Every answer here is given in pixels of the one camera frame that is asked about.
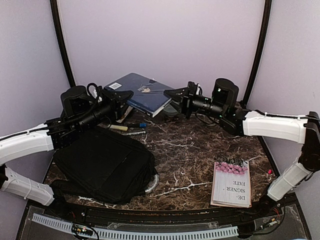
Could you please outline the dark blue book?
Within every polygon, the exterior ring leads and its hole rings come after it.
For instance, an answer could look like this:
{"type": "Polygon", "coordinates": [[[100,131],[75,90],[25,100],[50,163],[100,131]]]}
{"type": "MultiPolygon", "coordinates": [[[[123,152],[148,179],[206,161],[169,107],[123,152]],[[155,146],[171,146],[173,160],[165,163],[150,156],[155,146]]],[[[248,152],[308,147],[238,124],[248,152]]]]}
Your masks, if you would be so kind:
{"type": "Polygon", "coordinates": [[[171,98],[166,96],[164,91],[173,89],[137,73],[129,73],[104,88],[109,91],[132,91],[133,96],[127,104],[153,118],[171,102],[171,98]]]}

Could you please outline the black student backpack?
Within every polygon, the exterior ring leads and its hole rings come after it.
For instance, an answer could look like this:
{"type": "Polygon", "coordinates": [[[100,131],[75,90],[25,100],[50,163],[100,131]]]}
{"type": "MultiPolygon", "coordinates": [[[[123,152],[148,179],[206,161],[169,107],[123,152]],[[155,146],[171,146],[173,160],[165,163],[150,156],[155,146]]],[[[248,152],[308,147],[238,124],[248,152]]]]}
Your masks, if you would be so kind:
{"type": "Polygon", "coordinates": [[[160,180],[155,157],[141,142],[99,126],[57,150],[53,161],[67,178],[50,184],[56,193],[108,204],[123,205],[147,195],[160,180]]]}

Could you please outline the white book with pink flowers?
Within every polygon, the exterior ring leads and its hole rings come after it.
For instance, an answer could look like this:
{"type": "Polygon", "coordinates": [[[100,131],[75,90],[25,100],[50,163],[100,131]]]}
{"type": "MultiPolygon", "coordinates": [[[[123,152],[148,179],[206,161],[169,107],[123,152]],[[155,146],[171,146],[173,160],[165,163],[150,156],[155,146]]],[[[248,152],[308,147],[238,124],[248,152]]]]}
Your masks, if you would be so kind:
{"type": "Polygon", "coordinates": [[[210,204],[235,208],[252,206],[249,161],[228,159],[214,163],[210,204]]]}

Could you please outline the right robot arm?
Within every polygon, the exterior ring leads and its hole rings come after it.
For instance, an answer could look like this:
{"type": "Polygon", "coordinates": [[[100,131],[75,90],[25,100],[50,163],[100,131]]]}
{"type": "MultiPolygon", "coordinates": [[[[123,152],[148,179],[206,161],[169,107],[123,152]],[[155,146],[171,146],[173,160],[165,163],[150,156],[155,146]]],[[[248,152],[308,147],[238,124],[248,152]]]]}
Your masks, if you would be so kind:
{"type": "Polygon", "coordinates": [[[199,86],[190,81],[187,87],[165,90],[164,95],[186,118],[191,114],[205,115],[231,135],[269,137],[302,145],[300,156],[270,184],[262,201],[255,205],[258,216],[266,217],[274,210],[274,202],[319,171],[320,117],[316,112],[281,115],[237,107],[239,88],[225,78],[216,79],[211,97],[200,95],[199,91],[199,86]]]}

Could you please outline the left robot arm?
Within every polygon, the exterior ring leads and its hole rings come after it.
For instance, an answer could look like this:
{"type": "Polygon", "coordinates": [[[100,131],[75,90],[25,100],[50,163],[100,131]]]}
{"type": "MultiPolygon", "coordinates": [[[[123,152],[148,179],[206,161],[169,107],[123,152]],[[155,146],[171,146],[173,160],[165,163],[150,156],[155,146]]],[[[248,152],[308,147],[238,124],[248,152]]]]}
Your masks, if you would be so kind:
{"type": "Polygon", "coordinates": [[[62,113],[36,127],[0,139],[0,190],[33,200],[51,210],[60,218],[67,218],[70,206],[48,184],[43,184],[13,171],[9,161],[39,152],[59,150],[71,145],[81,133],[104,120],[118,120],[125,112],[124,104],[133,91],[110,91],[90,83],[77,85],[62,93],[62,113]]]}

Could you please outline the pale green bowl centre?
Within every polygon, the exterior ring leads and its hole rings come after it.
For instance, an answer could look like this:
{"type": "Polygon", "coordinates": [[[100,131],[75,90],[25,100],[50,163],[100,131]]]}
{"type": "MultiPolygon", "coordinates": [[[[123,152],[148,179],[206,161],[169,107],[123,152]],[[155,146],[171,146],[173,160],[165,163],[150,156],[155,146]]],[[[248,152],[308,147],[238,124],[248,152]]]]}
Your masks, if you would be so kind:
{"type": "Polygon", "coordinates": [[[178,114],[178,111],[171,104],[168,104],[162,112],[170,118],[173,118],[178,114]]]}

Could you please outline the floral square plate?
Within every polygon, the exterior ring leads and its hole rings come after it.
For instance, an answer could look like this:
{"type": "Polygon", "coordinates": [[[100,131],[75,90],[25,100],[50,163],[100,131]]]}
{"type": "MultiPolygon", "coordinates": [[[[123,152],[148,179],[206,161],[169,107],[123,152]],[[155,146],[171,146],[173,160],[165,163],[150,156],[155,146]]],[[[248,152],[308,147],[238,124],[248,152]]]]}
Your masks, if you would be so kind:
{"type": "Polygon", "coordinates": [[[124,114],[121,116],[120,119],[118,119],[116,122],[121,124],[125,119],[126,117],[130,114],[130,112],[133,110],[133,107],[131,106],[127,106],[127,109],[125,110],[124,114]]]}

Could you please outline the yellow highlighter pen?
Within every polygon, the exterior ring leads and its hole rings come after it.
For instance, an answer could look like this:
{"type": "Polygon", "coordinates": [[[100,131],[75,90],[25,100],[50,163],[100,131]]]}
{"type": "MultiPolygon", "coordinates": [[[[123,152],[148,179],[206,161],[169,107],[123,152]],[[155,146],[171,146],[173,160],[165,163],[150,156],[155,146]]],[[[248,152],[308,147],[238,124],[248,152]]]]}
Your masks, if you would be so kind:
{"type": "Polygon", "coordinates": [[[119,130],[119,131],[126,132],[126,131],[128,130],[128,127],[127,127],[127,126],[122,126],[122,125],[114,125],[114,124],[111,124],[111,125],[109,126],[109,129],[119,130]]]}

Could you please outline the blue capped black marker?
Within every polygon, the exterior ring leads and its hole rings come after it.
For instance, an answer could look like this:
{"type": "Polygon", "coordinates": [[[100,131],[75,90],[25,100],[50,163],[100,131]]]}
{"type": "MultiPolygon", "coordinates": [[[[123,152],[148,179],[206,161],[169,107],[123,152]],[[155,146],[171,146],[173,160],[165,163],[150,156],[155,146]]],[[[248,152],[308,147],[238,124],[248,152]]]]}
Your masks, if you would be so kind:
{"type": "Polygon", "coordinates": [[[147,127],[147,123],[142,122],[142,123],[131,123],[127,125],[128,128],[145,128],[147,127]]]}

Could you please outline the green capped white pen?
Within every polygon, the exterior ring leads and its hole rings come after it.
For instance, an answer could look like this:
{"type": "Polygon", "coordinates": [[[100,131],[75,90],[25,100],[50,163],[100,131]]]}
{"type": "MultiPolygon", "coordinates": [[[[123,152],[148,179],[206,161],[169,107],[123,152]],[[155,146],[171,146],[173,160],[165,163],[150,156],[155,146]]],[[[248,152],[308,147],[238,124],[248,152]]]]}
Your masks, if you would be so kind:
{"type": "Polygon", "coordinates": [[[147,132],[145,130],[140,130],[140,131],[134,131],[134,132],[128,132],[128,133],[123,133],[123,136],[136,136],[136,135],[143,135],[146,134],[147,132]]]}

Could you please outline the black left frame post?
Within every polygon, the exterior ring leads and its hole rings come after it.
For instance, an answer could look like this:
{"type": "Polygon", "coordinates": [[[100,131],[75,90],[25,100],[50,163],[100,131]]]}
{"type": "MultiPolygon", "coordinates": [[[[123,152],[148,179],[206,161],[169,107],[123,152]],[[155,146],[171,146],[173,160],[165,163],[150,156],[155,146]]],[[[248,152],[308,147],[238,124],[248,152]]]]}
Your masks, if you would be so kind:
{"type": "Polygon", "coordinates": [[[49,2],[50,2],[51,15],[53,20],[56,40],[57,40],[60,56],[62,59],[63,67],[65,70],[65,74],[67,77],[67,81],[70,87],[74,87],[76,85],[76,82],[72,72],[69,56],[67,53],[66,43],[65,43],[64,34],[63,34],[63,28],[62,28],[61,19],[60,19],[58,1],[50,0],[49,2]]]}

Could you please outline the black frame post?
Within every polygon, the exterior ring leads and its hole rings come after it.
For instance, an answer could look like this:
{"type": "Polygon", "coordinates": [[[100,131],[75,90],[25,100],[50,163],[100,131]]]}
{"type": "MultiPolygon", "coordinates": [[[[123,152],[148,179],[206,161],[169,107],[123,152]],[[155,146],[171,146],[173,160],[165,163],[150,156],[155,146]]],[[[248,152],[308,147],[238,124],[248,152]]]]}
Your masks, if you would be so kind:
{"type": "Polygon", "coordinates": [[[249,103],[250,96],[253,91],[253,87],[254,87],[256,77],[258,74],[258,70],[259,70],[259,66],[260,66],[260,62],[262,59],[263,50],[264,50],[264,46],[265,46],[265,41],[266,41],[266,37],[267,37],[271,9],[272,9],[272,0],[265,0],[262,20],[261,20],[261,27],[260,27],[260,32],[259,32],[259,36],[258,36],[257,47],[256,47],[250,75],[248,78],[247,86],[246,86],[246,89],[244,92],[243,99],[241,101],[241,104],[244,108],[246,108],[249,103]]]}
{"type": "Polygon", "coordinates": [[[76,85],[76,82],[72,72],[69,56],[67,53],[66,43],[65,43],[64,34],[63,34],[63,28],[62,28],[61,19],[60,19],[58,1],[50,0],[49,2],[50,2],[51,15],[53,20],[56,40],[57,40],[60,56],[62,59],[63,67],[65,70],[65,74],[67,77],[67,81],[70,87],[74,87],[76,85]]]}

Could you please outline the black right frame post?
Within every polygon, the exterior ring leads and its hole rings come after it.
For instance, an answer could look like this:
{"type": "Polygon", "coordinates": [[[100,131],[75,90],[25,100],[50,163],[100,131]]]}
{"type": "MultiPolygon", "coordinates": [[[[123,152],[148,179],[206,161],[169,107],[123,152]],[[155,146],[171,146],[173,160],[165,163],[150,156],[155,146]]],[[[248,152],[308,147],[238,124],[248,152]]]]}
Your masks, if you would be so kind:
{"type": "Polygon", "coordinates": [[[250,75],[248,78],[247,86],[246,86],[246,89],[244,92],[243,99],[241,101],[241,104],[244,108],[246,108],[249,103],[250,96],[253,91],[253,87],[254,87],[256,77],[258,74],[258,70],[259,70],[259,66],[260,66],[260,62],[262,59],[263,50],[264,50],[264,46],[265,46],[265,41],[266,41],[266,37],[267,37],[271,9],[272,9],[272,0],[265,0],[262,20],[261,20],[261,27],[260,27],[260,32],[259,32],[259,36],[258,36],[257,47],[256,47],[250,75]]]}

